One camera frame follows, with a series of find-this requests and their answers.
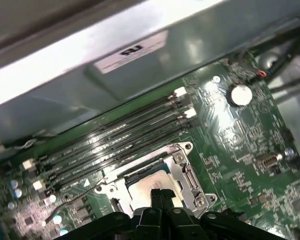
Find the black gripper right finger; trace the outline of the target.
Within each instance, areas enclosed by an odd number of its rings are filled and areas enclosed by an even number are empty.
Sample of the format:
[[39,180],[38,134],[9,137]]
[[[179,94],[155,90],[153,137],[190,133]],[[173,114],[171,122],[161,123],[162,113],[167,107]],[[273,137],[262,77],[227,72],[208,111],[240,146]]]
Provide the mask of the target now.
[[282,240],[268,231],[252,226],[238,218],[209,211],[200,218],[185,208],[175,207],[176,195],[171,189],[162,190],[162,206],[167,215],[174,240]]

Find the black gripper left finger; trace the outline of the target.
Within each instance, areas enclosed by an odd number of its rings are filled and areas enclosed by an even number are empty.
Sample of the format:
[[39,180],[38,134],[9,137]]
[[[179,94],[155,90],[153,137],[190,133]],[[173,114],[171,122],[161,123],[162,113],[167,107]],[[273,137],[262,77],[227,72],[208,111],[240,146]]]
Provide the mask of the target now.
[[162,238],[162,193],[150,192],[151,207],[129,217],[124,212],[112,212],[67,233],[66,240],[160,240]]

